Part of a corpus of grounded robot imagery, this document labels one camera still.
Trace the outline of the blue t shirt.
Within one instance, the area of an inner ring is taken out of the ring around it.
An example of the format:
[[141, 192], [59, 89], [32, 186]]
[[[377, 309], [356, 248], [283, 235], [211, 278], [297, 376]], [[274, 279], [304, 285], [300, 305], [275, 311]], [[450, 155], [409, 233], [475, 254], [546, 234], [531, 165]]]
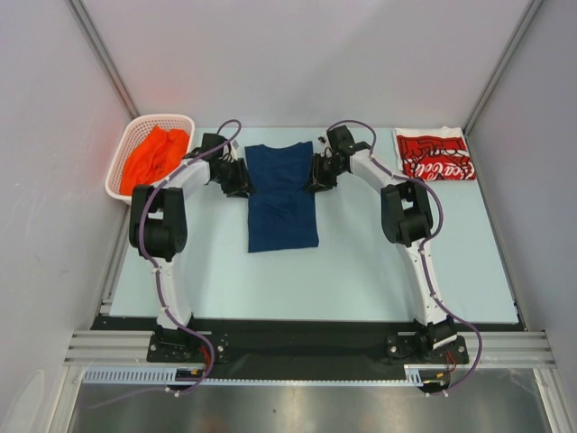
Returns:
[[265, 144], [245, 149], [254, 187], [248, 198], [248, 252], [316, 248], [316, 198], [306, 190], [313, 144], [284, 148]]

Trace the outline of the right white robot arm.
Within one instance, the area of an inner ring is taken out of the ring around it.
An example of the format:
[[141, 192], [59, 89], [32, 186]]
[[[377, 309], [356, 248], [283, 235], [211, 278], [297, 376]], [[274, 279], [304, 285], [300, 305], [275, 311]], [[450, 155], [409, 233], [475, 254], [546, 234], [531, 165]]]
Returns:
[[387, 167], [374, 154], [376, 143], [357, 142], [345, 121], [328, 127], [319, 138], [324, 150], [315, 153], [304, 190], [334, 189], [346, 172], [362, 179], [380, 196], [380, 224], [385, 238], [397, 246], [412, 278], [417, 332], [411, 355], [436, 362], [457, 339], [454, 316], [444, 306], [431, 260], [434, 229], [429, 199], [438, 199], [420, 179], [411, 179]]

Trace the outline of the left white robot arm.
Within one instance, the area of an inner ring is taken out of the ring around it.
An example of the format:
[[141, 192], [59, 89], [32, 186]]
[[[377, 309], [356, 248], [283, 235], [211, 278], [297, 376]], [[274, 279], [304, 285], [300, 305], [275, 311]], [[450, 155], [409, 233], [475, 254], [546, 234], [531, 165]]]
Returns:
[[210, 182], [228, 198], [248, 198], [254, 191], [234, 139], [219, 132], [203, 134], [201, 144], [155, 186], [133, 189], [129, 242], [151, 266], [158, 302], [147, 354], [152, 363], [190, 362], [199, 354], [211, 359], [208, 338], [192, 329], [194, 314], [179, 263], [188, 240], [186, 201]]

